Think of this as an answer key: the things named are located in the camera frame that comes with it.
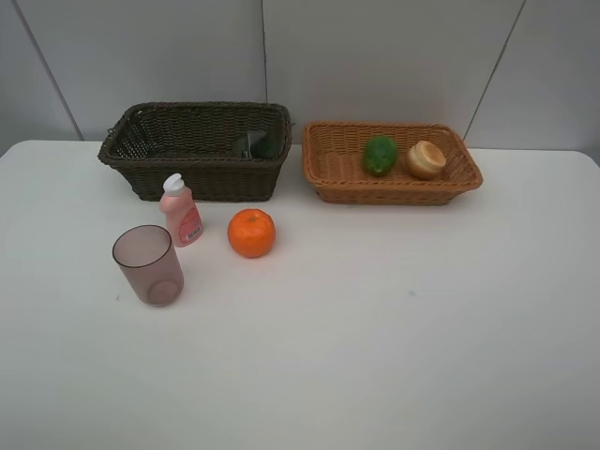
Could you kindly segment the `green lime fruit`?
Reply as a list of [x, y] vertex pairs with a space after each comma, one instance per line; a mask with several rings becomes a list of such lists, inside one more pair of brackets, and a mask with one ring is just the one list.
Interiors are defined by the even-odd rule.
[[363, 165], [367, 173], [382, 177], [391, 172], [398, 159], [398, 146], [387, 136], [371, 137], [364, 149]]

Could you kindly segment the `pink bottle white cap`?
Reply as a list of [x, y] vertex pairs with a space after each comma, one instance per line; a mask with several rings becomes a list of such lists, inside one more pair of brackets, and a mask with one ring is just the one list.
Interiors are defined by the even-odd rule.
[[174, 173], [164, 181], [159, 209], [165, 217], [167, 230], [176, 247], [186, 247], [202, 235], [201, 215], [192, 191], [186, 186], [180, 173]]

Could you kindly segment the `red yellow peach fruit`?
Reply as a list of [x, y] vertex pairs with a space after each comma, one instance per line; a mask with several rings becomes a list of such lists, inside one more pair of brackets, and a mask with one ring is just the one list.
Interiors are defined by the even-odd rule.
[[432, 142], [419, 141], [411, 147], [405, 157], [409, 173], [422, 180], [439, 176], [446, 166], [442, 150]]

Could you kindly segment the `dark green pump bottle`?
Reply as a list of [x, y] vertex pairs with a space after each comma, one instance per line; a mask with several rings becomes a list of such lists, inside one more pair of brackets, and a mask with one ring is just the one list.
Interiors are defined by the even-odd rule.
[[242, 159], [273, 159], [278, 154], [278, 141], [265, 130], [250, 130], [232, 143], [232, 155]]

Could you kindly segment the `light orange wicker basket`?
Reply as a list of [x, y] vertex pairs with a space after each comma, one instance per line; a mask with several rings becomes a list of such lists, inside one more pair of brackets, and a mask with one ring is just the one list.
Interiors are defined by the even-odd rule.
[[[397, 144], [397, 163], [375, 177], [365, 171], [368, 140], [389, 137]], [[415, 144], [437, 145], [446, 164], [432, 180], [419, 180], [406, 168]], [[303, 169], [318, 196], [329, 203], [443, 205], [483, 184], [483, 176], [462, 139], [448, 126], [427, 123], [314, 121], [305, 125]]]

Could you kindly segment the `dark brown wicker basket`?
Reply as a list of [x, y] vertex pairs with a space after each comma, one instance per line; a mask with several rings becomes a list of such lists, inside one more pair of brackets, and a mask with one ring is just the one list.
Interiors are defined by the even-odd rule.
[[[233, 142], [250, 130], [265, 130], [276, 138], [275, 158], [232, 155]], [[291, 143], [289, 111], [276, 103], [149, 102], [124, 112], [98, 158], [144, 201], [159, 201], [164, 181], [180, 173], [197, 201], [266, 202]]]

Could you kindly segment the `translucent purple plastic cup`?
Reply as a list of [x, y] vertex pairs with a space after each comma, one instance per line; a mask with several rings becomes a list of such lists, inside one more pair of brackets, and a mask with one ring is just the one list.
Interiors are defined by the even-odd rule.
[[146, 305], [166, 307], [184, 288], [184, 275], [169, 232], [158, 225], [142, 225], [121, 234], [112, 258], [130, 287]]

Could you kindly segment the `orange tangerine fruit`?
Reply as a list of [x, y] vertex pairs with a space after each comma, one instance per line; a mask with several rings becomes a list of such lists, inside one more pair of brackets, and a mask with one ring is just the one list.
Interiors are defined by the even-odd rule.
[[244, 209], [229, 222], [227, 236], [232, 249], [245, 258], [268, 254], [277, 237], [275, 221], [260, 209]]

